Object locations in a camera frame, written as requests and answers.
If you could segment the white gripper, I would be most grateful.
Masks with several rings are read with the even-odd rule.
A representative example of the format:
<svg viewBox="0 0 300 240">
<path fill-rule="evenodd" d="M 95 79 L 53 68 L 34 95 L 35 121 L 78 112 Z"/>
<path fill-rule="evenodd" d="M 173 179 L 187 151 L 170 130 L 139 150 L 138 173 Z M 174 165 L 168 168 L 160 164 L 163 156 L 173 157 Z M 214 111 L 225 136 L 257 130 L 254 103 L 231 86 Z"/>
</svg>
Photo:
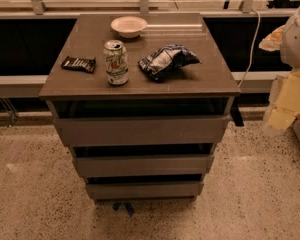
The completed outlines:
<svg viewBox="0 0 300 240">
<path fill-rule="evenodd" d="M 286 130 L 300 114 L 300 69 L 283 79 L 274 105 L 267 124 L 275 130 Z"/>
</svg>

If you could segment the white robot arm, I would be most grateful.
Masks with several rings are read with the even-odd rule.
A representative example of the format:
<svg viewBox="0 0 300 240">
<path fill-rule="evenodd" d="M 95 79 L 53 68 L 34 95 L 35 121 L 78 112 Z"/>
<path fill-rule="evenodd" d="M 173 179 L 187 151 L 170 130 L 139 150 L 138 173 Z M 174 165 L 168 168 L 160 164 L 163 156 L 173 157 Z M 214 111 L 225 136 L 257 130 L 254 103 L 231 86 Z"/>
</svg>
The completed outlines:
<svg viewBox="0 0 300 240">
<path fill-rule="evenodd" d="M 259 45 L 269 51 L 280 51 L 281 60 L 293 70 L 283 79 L 267 124 L 275 130 L 286 130 L 300 114 L 300 6 L 284 26 L 275 29 Z"/>
</svg>

